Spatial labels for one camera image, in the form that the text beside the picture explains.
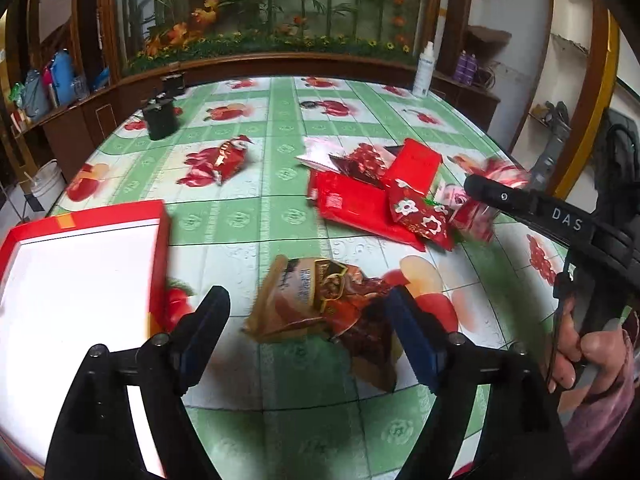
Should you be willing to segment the person's right hand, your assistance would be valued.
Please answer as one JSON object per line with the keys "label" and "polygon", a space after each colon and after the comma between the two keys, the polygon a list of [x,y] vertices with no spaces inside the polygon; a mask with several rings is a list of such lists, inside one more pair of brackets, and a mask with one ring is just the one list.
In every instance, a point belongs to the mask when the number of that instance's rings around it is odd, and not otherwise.
{"label": "person's right hand", "polygon": [[552,370],[548,389],[563,389],[558,407],[562,415],[606,393],[627,359],[625,333],[619,320],[608,330],[580,336],[572,317],[574,307],[573,296],[562,302],[555,356],[549,363]]}

